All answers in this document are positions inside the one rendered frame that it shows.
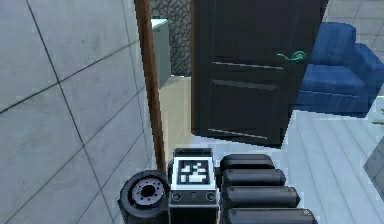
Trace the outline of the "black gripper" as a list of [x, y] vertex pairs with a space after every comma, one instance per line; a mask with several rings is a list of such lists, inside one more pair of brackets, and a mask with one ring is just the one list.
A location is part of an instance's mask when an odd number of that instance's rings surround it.
[[133, 175], [117, 201], [124, 224], [168, 224], [169, 191], [163, 172], [145, 170]]

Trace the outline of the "grey cabinet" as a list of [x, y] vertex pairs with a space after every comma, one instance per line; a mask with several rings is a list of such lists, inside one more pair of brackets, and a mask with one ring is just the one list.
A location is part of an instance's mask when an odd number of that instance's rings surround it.
[[152, 19], [151, 23], [158, 88], [161, 88], [171, 76], [169, 26], [167, 19]]

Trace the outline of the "black room door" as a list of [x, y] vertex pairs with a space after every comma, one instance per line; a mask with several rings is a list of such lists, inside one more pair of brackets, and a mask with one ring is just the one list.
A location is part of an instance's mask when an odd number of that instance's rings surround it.
[[192, 134], [281, 147], [327, 4], [191, 0]]

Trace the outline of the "brown wooden door frame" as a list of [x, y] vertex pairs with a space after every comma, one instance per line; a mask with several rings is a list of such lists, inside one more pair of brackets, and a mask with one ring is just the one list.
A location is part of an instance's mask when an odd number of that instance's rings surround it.
[[134, 0], [138, 24], [147, 100], [154, 143], [154, 154], [159, 171], [166, 172], [164, 140], [161, 122], [160, 100], [157, 83], [151, 8], [149, 0]]

